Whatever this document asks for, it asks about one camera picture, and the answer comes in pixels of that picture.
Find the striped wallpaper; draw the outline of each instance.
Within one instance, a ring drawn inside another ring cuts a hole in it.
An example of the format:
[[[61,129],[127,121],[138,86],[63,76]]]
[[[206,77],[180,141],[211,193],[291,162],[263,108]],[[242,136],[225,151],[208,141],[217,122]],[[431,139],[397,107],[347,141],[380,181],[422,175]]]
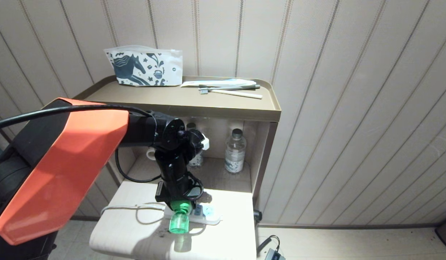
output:
[[[128,44],[273,84],[265,224],[446,219],[446,0],[2,0],[0,118],[113,74],[102,50]],[[97,187],[83,215],[109,200]]]

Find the gray toothbrush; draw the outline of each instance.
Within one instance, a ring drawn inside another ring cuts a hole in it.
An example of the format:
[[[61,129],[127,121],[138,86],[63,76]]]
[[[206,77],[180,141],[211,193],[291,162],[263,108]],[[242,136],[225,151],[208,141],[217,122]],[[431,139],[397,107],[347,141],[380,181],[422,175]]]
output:
[[[228,86],[228,87],[201,87],[199,86],[199,91],[201,94],[208,94],[209,90],[243,90],[243,89],[258,89],[260,88],[259,84],[252,84],[249,86]]]

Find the water bottle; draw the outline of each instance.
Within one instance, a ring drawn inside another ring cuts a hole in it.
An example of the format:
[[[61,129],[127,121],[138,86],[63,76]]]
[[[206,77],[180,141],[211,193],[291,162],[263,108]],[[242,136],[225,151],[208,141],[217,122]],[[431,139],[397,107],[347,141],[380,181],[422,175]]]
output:
[[[196,129],[195,123],[188,123],[186,125],[187,130]],[[200,151],[196,156],[189,161],[188,166],[191,168],[199,168],[202,166],[202,163],[204,162],[204,158],[202,157],[202,151]]]
[[[244,167],[244,157],[246,156],[246,138],[242,136],[241,129],[234,129],[226,139],[226,152],[224,166],[230,173],[239,173]]]
[[[173,234],[188,233],[188,214],[193,210],[191,202],[188,200],[172,200],[170,202],[170,209],[175,211],[175,214],[172,216],[172,219],[170,219],[169,231]]]

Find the green plastic bottle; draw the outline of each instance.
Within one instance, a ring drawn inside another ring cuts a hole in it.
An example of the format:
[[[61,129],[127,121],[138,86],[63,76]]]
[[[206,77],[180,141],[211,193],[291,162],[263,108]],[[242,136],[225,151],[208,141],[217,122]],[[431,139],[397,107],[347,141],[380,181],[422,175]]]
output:
[[[185,234],[189,232],[189,217],[191,202],[187,200],[177,200],[170,202],[170,206],[175,214],[170,219],[169,231],[173,234]]]

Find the top shelf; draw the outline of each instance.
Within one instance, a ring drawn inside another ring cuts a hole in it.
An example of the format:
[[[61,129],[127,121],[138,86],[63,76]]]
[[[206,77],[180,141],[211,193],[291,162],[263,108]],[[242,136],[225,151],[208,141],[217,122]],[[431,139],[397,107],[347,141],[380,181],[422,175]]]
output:
[[[184,76],[183,81],[229,79],[223,77]],[[201,95],[196,87],[133,87],[117,83],[109,76],[78,94],[75,99],[93,102],[131,105],[143,110],[156,110],[177,117],[219,117],[237,120],[279,122],[281,107],[266,81],[256,81],[256,90],[242,92],[261,94],[263,99],[252,99],[219,93]]]

